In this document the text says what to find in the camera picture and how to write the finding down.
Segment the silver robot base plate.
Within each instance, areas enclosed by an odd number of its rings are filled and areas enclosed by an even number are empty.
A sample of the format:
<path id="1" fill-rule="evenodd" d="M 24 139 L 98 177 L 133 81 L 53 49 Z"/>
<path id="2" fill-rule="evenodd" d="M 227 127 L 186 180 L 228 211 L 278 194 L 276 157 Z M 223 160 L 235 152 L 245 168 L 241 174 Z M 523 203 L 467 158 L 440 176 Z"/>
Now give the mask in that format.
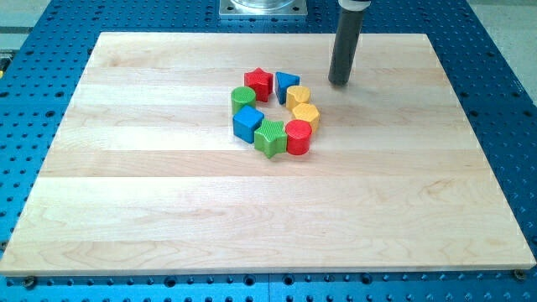
<path id="1" fill-rule="evenodd" d="M 221 17 L 305 16 L 306 0 L 219 0 Z"/>

